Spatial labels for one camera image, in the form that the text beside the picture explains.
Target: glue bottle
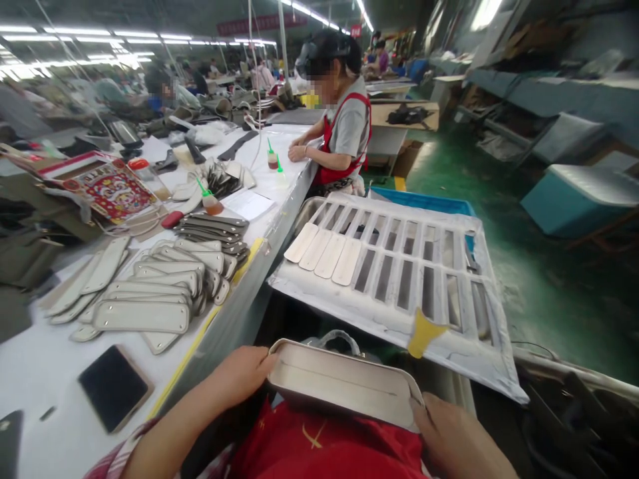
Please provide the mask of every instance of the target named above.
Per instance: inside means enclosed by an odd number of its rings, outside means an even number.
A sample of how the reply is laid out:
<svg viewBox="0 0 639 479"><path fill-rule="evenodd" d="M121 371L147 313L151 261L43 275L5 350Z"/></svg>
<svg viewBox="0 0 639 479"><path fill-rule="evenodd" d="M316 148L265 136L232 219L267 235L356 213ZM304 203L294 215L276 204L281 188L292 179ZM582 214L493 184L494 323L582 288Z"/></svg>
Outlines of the glue bottle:
<svg viewBox="0 0 639 479"><path fill-rule="evenodd" d="M271 170L278 170L280 165L278 155L273 151L273 148L271 147L271 140L267 138L266 141L268 141L268 167Z"/></svg>
<svg viewBox="0 0 639 479"><path fill-rule="evenodd" d="M199 178L196 179L198 181L198 185L200 185L200 188L202 189L202 205L204 206L204 211L206 211L206 214L215 216L222 213L224 211L224 205L220 203L218 199L215 198L215 196L213 196L211 190L204 189L204 186L202 186L202 183L200 183Z"/></svg>

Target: stack of leather pieces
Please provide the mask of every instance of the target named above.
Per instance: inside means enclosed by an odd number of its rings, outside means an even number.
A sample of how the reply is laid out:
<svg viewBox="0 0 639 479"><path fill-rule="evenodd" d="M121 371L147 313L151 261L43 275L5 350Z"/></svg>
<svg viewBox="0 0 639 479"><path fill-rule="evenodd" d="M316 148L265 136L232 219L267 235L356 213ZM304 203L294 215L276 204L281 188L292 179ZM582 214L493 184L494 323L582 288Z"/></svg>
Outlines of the stack of leather pieces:
<svg viewBox="0 0 639 479"><path fill-rule="evenodd" d="M238 218L191 213L184 216L174 230L180 238L194 243L220 242L222 253L234 257L239 268L248 259L250 252L248 245L243 241L248 225L248 221Z"/></svg>

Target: red apron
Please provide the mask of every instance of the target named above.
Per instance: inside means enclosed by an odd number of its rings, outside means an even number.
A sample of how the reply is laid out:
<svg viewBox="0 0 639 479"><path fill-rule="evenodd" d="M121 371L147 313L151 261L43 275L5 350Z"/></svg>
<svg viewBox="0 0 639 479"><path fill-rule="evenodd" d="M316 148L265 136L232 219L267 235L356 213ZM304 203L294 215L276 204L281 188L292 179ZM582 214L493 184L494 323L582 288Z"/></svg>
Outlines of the red apron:
<svg viewBox="0 0 639 479"><path fill-rule="evenodd" d="M326 118L326 115L324 115L324 143L319 148L321 151L326 153L331 153L331 150L328 145L331 141L331 137L333 136L333 125L335 124L337 120L337 116L339 115L339 112L341 111L342 106L351 98L361 101L362 103L364 103L364 105L366 105L366 108L368 109L368 140L366 140L366 147L364 148L364 151L366 151L366 148L368 148L368 144L371 141L371 133L373 131L373 128L371 126L371 122L372 122L371 102L368 100L366 96L363 96L360 93L349 93L344 99L344 101L340 104L339 108L337 108L337 112L335 113L335 116L333 117L333 124L329 123L328 118ZM351 162L351 166L349 166L348 168L342 171L330 170L329 168L324 168L323 166L320 166L318 168L318 174L315 176L315 180L313 181L313 184L314 185L329 184L332 182L336 182L342 178L346 178L353 171L355 171L355 169L359 168L364 163L366 163L365 152L362 153L361 156L356 161Z"/></svg>

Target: yellow tag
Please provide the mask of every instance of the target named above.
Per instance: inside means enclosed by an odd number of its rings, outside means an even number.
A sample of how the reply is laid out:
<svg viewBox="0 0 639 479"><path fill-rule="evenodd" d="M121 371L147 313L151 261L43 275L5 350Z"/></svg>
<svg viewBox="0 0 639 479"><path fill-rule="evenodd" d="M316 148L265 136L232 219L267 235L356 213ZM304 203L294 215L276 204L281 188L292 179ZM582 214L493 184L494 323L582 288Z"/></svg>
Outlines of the yellow tag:
<svg viewBox="0 0 639 479"><path fill-rule="evenodd" d="M417 308L415 312L415 332L408 342L408 352L412 357L421 358L431 341L441 336L446 330L448 330L448 326L432 323L424 316L421 308Z"/></svg>

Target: green nozzle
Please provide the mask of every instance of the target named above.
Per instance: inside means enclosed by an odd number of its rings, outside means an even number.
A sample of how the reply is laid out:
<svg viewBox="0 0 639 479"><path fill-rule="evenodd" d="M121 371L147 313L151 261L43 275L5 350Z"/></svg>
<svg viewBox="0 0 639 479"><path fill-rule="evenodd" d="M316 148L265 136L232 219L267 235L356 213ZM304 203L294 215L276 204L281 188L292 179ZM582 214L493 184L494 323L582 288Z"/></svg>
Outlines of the green nozzle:
<svg viewBox="0 0 639 479"><path fill-rule="evenodd" d="M196 176L195 179L198 181L198 185L200 185L200 189L202 190L202 197L212 195L211 190L205 190L202 183L200 183L200 179Z"/></svg>

